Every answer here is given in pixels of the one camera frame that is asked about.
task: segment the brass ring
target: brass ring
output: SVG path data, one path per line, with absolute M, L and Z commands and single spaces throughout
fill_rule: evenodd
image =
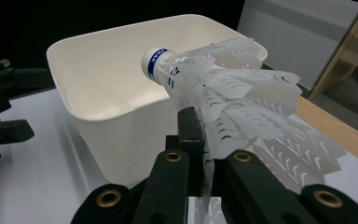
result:
M 332 201 L 326 200 L 324 198 L 324 195 L 331 197 L 333 200 Z M 318 200 L 319 203 L 322 203 L 329 207 L 339 208 L 344 204 L 344 202 L 342 202 L 342 200 L 338 198 L 336 194 L 324 189 L 315 190 L 313 192 L 313 196 L 316 198 L 316 200 Z
M 176 152 L 171 152 L 165 155 L 167 161 L 179 161 L 182 159 L 182 155 Z
M 112 200 L 106 200 L 103 197 L 106 195 L 112 195 L 114 198 Z M 121 193 L 117 189 L 106 189 L 103 192 L 101 192 L 97 197 L 97 204 L 100 205 L 100 207 L 111 207 L 115 204 L 117 204 L 121 199 Z
M 237 161 L 250 161 L 251 156 L 244 152 L 237 152 L 234 154 L 234 159 Z

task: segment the plastic container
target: plastic container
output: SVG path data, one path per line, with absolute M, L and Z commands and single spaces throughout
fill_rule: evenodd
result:
M 48 48 L 60 96 L 108 181 L 131 186 L 147 178 L 165 136 L 177 134 L 171 99 L 143 74 L 144 53 L 154 47 L 182 52 L 239 36 L 190 14 L 79 35 Z M 261 61 L 267 57 L 262 49 Z

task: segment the gray floor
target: gray floor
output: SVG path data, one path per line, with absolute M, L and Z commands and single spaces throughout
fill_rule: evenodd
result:
M 311 101 L 358 131 L 358 70 Z

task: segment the gray wall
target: gray wall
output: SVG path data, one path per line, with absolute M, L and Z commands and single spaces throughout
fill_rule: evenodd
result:
M 266 65 L 311 90 L 357 16 L 351 0 L 246 0 L 238 32 L 267 49 Z

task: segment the table surface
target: table surface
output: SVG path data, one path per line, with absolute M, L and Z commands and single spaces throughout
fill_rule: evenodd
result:
M 57 90 L 11 103 L 1 119 L 27 119 L 35 136 L 0 146 L 0 223 L 70 223 L 86 197 L 108 181 Z M 340 158 L 341 171 L 329 175 L 326 185 L 358 202 L 358 132 L 304 98 L 296 103 L 297 117 L 350 152 Z

